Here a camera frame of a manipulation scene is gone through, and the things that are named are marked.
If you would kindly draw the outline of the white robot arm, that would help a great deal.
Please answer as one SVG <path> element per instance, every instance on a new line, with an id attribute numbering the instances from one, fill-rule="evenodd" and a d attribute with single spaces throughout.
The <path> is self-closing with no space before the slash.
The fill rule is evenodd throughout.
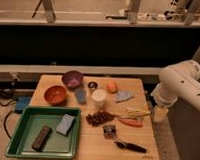
<path id="1" fill-rule="evenodd" d="M 153 120 L 164 120 L 178 98 L 181 97 L 200 112 L 200 65 L 196 61 L 186 60 L 168 65 L 159 73 L 159 83 L 151 93 L 156 104 Z"/>

